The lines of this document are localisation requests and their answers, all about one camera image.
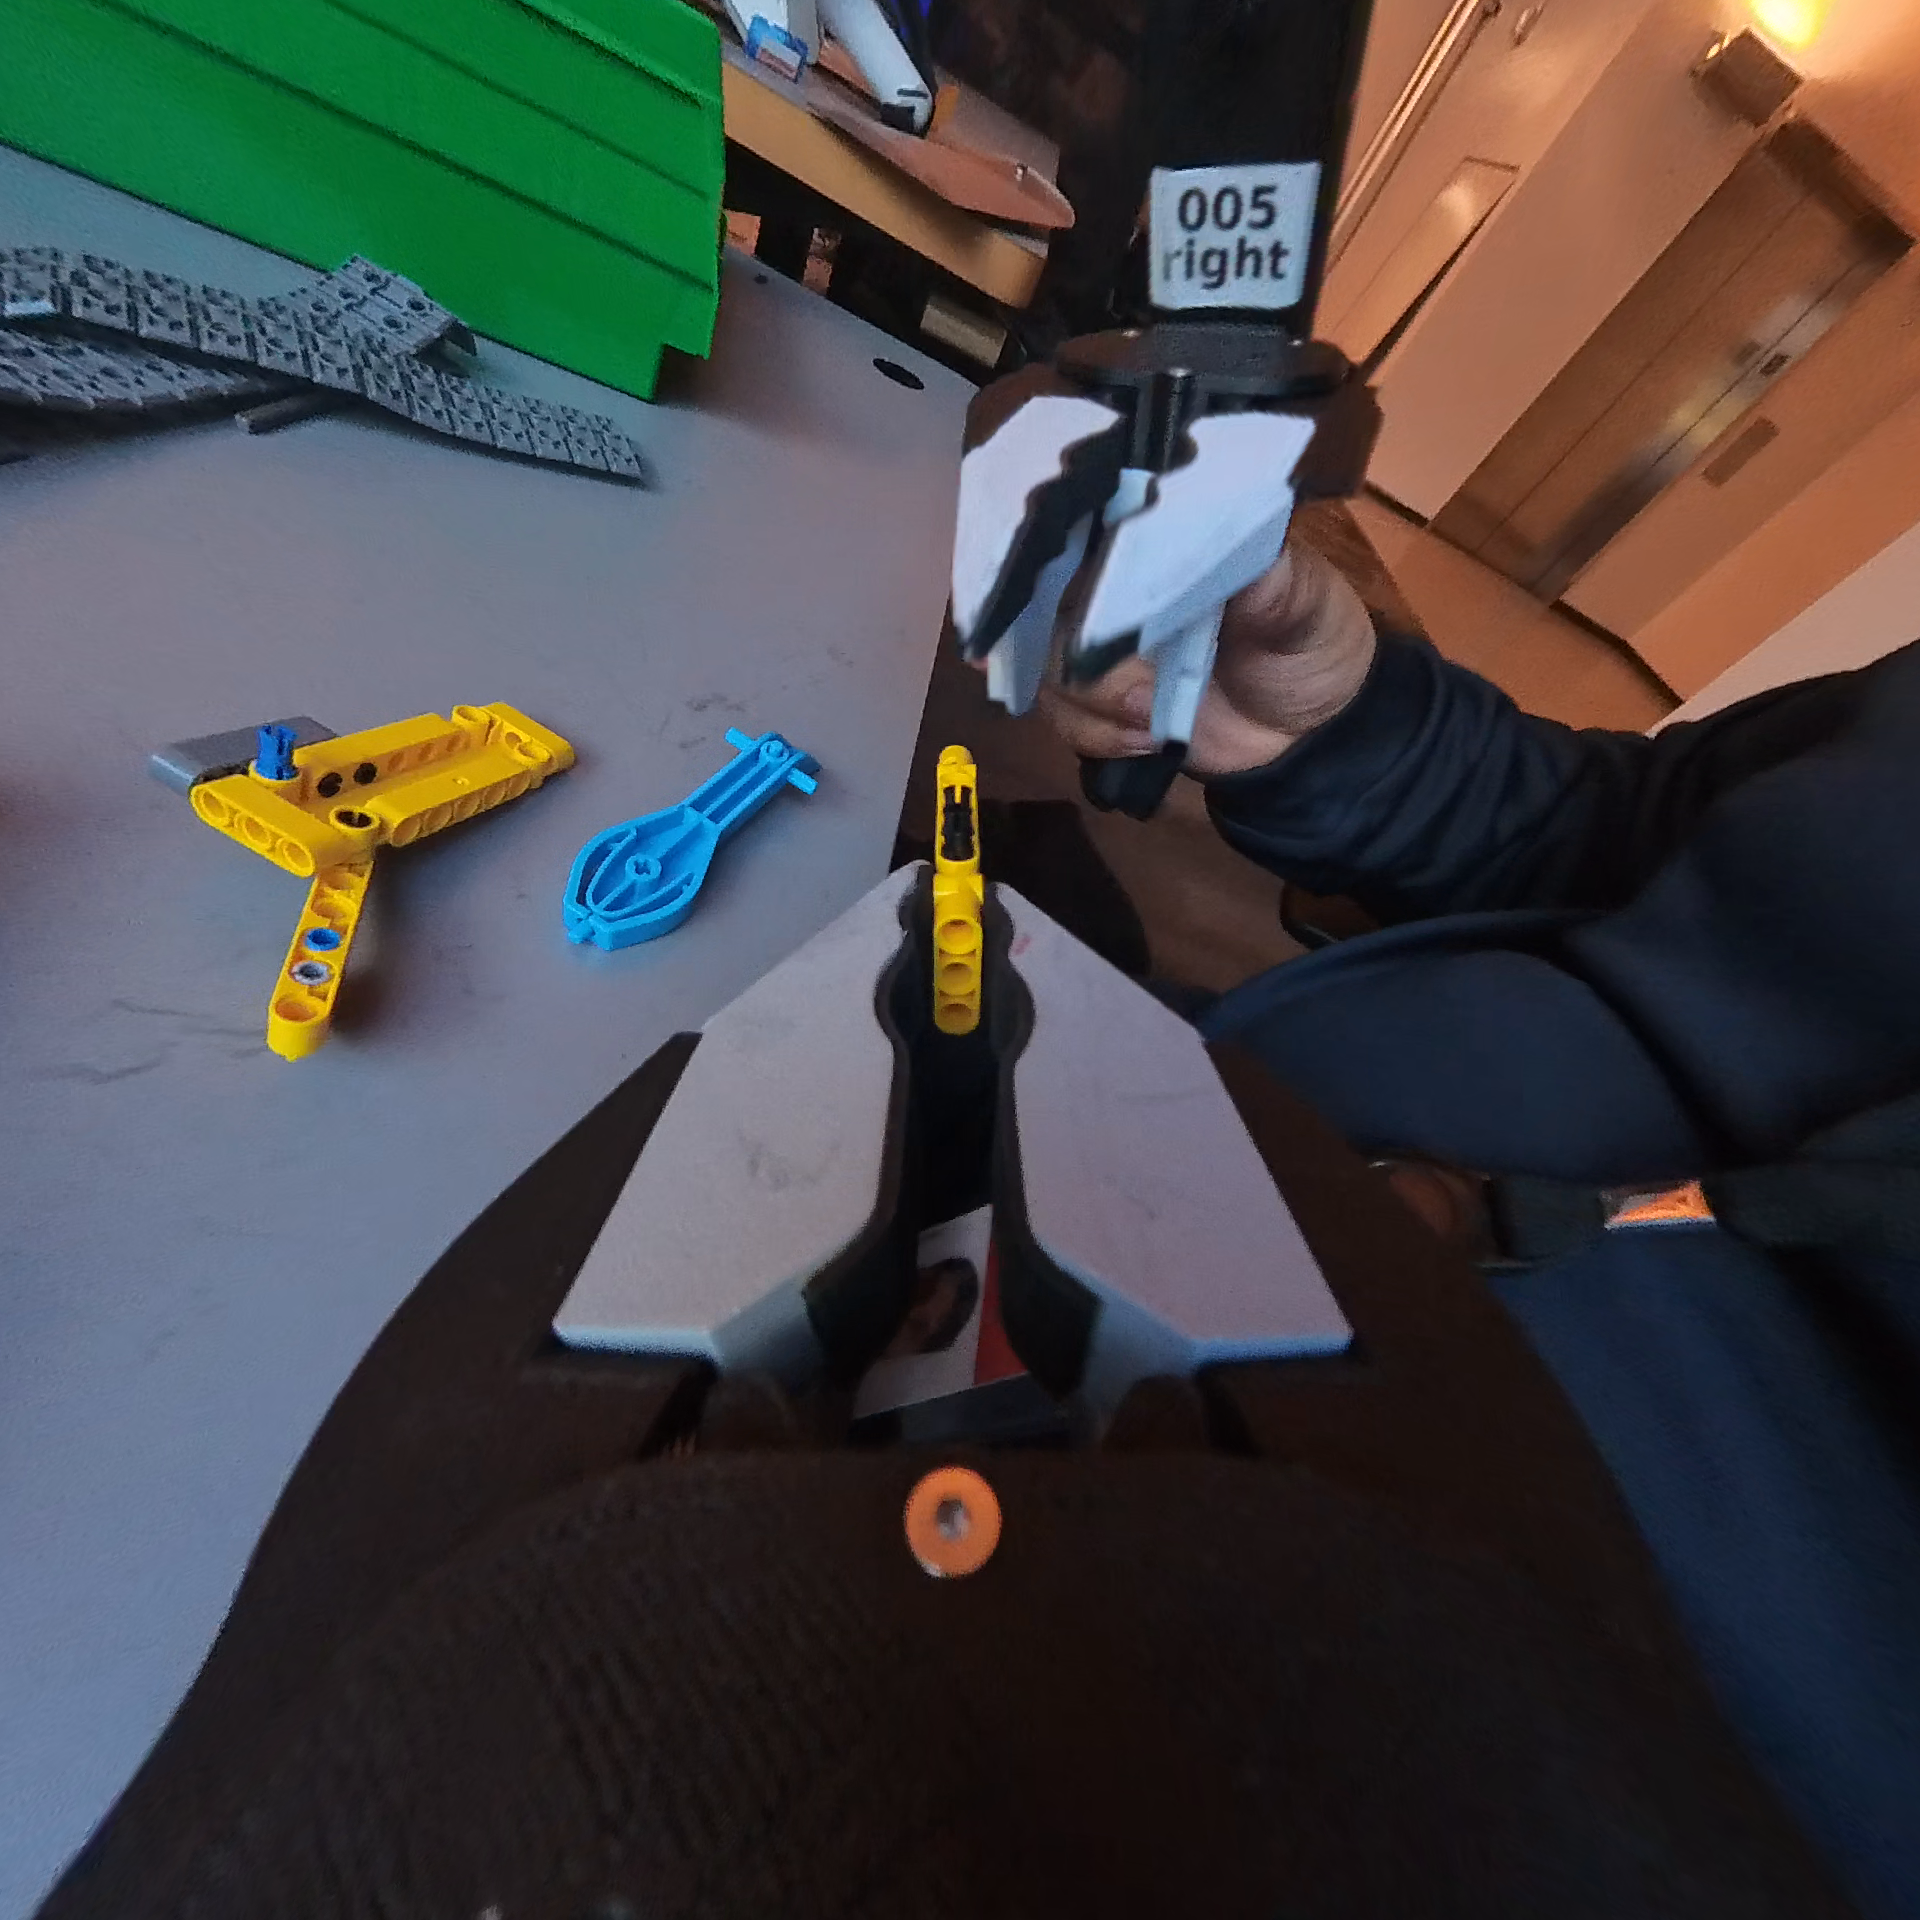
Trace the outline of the small grey block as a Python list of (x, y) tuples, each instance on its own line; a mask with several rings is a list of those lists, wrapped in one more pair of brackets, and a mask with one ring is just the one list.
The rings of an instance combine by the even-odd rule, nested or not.
[(288, 716), (248, 729), (196, 734), (157, 748), (150, 773), (180, 797), (221, 781), (247, 776), (270, 791), (299, 782), (300, 751), (337, 740), (338, 734), (312, 716)]

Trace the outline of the white plastic object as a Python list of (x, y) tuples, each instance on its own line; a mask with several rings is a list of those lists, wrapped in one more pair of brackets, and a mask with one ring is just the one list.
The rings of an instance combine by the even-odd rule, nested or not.
[(881, 120), (929, 135), (938, 99), (926, 10), (884, 3), (724, 3), (749, 61), (789, 85), (836, 49)]

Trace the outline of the metal elevator door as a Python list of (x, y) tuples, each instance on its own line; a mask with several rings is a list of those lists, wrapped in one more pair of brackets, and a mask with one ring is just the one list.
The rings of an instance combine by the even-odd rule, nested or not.
[(1543, 602), (1699, 469), (1913, 249), (1792, 117), (1753, 146), (1430, 531)]

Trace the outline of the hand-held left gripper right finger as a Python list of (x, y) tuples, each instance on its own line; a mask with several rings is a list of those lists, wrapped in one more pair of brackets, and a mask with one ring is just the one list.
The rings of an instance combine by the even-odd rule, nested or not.
[(1332, 1359), (1354, 1330), (1196, 1029), (997, 888), (1000, 1311), (1069, 1404), (1151, 1378)]

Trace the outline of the grey toy track strip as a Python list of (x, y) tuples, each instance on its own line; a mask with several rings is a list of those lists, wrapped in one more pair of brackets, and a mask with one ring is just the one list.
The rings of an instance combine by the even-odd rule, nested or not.
[(229, 414), (302, 421), (369, 404), (449, 440), (644, 487), (652, 469), (612, 421), (517, 396), (409, 356), (323, 345), (314, 373), (212, 363), (136, 342), (6, 328), (3, 400), (18, 413), (133, 421)]
[(353, 257), (286, 295), (247, 299), (94, 253), (3, 253), (5, 320), (121, 335), (224, 364), (317, 376), (357, 356), (472, 354), (474, 335), (417, 282)]

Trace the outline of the yellow toy brick beam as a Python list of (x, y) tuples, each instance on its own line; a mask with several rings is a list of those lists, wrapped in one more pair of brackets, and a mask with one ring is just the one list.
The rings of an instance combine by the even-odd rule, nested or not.
[(930, 876), (930, 1010), (949, 1039), (970, 1037), (982, 1020), (986, 961), (986, 876), (982, 871), (979, 766), (949, 744), (936, 761)]

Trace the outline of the person's right forearm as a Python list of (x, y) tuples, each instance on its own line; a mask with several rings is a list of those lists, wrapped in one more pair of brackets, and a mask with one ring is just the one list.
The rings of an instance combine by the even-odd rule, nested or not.
[(1391, 933), (1543, 926), (1647, 1051), (1916, 1067), (1916, 642), (1659, 733), (1575, 730), (1411, 639), (1212, 825)]

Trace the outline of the wall lamp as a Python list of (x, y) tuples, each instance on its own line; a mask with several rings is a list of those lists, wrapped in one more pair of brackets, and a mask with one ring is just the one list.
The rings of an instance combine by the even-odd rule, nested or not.
[(1783, 124), (1806, 87), (1806, 57), (1825, 35), (1832, 3), (1746, 3), (1693, 65), (1693, 88), (1716, 113), (1764, 130)]

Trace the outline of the green plastic crate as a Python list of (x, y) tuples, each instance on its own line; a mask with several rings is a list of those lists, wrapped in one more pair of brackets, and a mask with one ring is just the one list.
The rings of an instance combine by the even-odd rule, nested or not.
[(650, 400), (712, 349), (723, 66), (677, 3), (6, 3), (3, 133)]

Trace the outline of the person's dark blue clothing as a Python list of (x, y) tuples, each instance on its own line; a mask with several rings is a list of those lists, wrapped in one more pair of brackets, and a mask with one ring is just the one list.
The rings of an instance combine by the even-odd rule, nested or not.
[[(1202, 1017), (1377, 1155), (1592, 1189), (1783, 1158), (1916, 1090), (1916, 902), (1472, 917)], [(1640, 1524), (1727, 1716), (1869, 1917), (1916, 1917), (1916, 1263), (1627, 1229), (1496, 1281)]]

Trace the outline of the wooden table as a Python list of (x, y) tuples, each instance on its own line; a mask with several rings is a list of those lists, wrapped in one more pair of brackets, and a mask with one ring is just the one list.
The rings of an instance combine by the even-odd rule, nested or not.
[(998, 308), (1030, 306), (1053, 238), (1074, 224), (1061, 148), (1044, 133), (947, 80), (930, 133), (915, 137), (881, 120), (841, 54), (800, 80), (732, 38), (723, 61), (735, 148)]

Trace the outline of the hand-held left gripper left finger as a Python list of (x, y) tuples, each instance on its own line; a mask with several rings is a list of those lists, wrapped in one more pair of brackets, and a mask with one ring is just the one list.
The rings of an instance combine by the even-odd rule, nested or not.
[(926, 868), (901, 868), (696, 1037), (571, 1292), (574, 1352), (854, 1380), (915, 1288), (899, 984)]

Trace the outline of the person's right hand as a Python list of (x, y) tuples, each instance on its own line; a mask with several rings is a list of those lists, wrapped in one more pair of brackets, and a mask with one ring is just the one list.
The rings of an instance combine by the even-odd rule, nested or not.
[[(1377, 649), (1357, 588), (1290, 533), (1276, 565), (1222, 613), (1182, 775), (1212, 782), (1276, 763), (1359, 697)], [(1133, 656), (1092, 684), (1044, 684), (1037, 707), (1076, 756), (1148, 756), (1157, 691), (1157, 664)]]

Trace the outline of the grey desk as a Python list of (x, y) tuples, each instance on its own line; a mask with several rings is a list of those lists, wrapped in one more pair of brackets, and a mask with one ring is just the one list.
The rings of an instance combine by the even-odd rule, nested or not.
[[(709, 358), (616, 421), (624, 488), (341, 414), (5, 469), (3, 1902), (131, 1784), (372, 1340), (470, 1223), (887, 874), (975, 385), (731, 255)], [(387, 855), (331, 1041), (264, 1042), (307, 888), (150, 754), (510, 704), (576, 768)], [(574, 857), (778, 733), (821, 763), (624, 951)]]

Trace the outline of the yellow toy brick assembly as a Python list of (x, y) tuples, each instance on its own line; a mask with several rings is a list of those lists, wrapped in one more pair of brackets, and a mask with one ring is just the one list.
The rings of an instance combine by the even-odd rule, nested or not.
[(513, 805), (574, 763), (567, 737), (495, 703), (317, 740), (260, 724), (242, 734), (237, 770), (192, 781), (207, 829), (307, 885), (268, 998), (268, 1051), (299, 1062), (326, 1044), (379, 855)]

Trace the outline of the white photo card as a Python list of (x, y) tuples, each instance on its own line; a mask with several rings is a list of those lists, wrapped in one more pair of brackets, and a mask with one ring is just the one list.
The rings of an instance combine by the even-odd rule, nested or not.
[(995, 1209), (926, 1229), (901, 1329), (854, 1393), (854, 1425), (947, 1434), (1000, 1418), (1034, 1386), (1002, 1319)]

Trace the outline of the blue plastic toy piece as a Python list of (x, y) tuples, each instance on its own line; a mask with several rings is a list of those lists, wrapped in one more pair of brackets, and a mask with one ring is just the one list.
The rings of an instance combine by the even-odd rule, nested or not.
[(685, 801), (605, 829), (582, 844), (562, 895), (571, 944), (636, 949), (695, 912), (716, 853), (781, 793), (812, 797), (821, 763), (781, 733), (727, 733), (732, 758)]

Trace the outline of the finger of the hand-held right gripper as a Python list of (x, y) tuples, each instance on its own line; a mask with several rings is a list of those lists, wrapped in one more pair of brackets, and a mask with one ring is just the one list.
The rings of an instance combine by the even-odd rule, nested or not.
[(954, 636), (1008, 714), (1038, 703), (1054, 628), (1122, 470), (1128, 421), (1076, 394), (1022, 400), (963, 460)]
[(1155, 477), (1102, 540), (1066, 640), (1069, 684), (1119, 660), (1155, 667), (1158, 694), (1202, 694), (1228, 602), (1279, 560), (1294, 475), (1317, 436), (1298, 413), (1199, 419), (1189, 460)]

